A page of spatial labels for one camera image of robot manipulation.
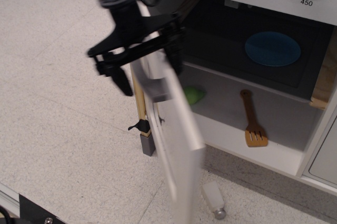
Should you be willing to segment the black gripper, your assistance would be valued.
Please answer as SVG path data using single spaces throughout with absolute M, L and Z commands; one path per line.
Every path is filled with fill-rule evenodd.
M 111 76 L 124 95 L 133 96 L 133 91 L 125 71 L 119 66 L 157 50 L 165 51 L 177 75 L 182 72 L 185 29 L 181 25 L 180 13 L 142 16 L 136 0 L 122 3 L 100 0 L 100 4 L 109 9 L 115 28 L 87 54 L 96 62 L 99 74 Z

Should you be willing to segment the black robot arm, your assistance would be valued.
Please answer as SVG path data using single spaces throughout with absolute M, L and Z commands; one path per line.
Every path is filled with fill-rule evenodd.
M 126 96 L 133 91 L 122 66 L 150 53 L 163 49 L 177 74 L 182 71 L 182 40 L 185 33 L 180 14 L 162 14 L 145 17 L 141 14 L 140 0 L 99 0 L 108 9 L 115 22 L 112 33 L 87 52 L 96 62 L 100 75 L 111 77 Z M 160 0 L 142 3 L 156 6 Z

